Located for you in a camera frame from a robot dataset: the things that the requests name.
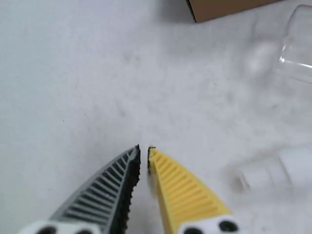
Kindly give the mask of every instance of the white cylindrical object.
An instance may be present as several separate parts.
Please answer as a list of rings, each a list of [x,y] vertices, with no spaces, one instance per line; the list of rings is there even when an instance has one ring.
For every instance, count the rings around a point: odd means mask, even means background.
[[[312,147],[284,149],[277,156],[238,169],[245,189],[312,185]]]

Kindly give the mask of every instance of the brown cardboard box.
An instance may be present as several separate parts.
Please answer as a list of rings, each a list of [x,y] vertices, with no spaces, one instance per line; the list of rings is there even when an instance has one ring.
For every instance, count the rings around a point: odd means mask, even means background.
[[[196,22],[252,9],[280,0],[186,0]]]

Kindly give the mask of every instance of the white plastic object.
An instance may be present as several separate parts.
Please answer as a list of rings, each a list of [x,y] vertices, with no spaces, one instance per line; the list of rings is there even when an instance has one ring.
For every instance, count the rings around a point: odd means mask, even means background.
[[[96,224],[77,222],[37,221],[24,229],[19,234],[101,234]]]
[[[183,223],[177,234],[246,234],[232,215]]]
[[[281,150],[276,156],[240,167],[238,177],[246,190],[312,186],[312,147]]]
[[[312,6],[300,5],[292,14],[274,70],[312,83]]]

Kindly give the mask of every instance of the transparent plastic cup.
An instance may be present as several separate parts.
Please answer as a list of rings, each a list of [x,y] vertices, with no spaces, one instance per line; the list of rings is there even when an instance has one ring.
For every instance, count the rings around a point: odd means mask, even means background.
[[[292,14],[274,70],[312,83],[312,6],[300,5]]]

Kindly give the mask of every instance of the white table surface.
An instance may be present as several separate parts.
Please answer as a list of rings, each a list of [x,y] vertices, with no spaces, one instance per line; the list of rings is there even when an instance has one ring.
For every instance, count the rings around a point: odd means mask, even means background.
[[[300,3],[312,0],[195,24],[183,0],[1,0],[0,232],[48,218],[139,143],[127,233],[163,232],[150,144],[214,189],[249,233],[311,233],[311,196],[245,200],[226,179],[311,140],[312,86],[246,75],[240,59],[253,41],[280,38]]]

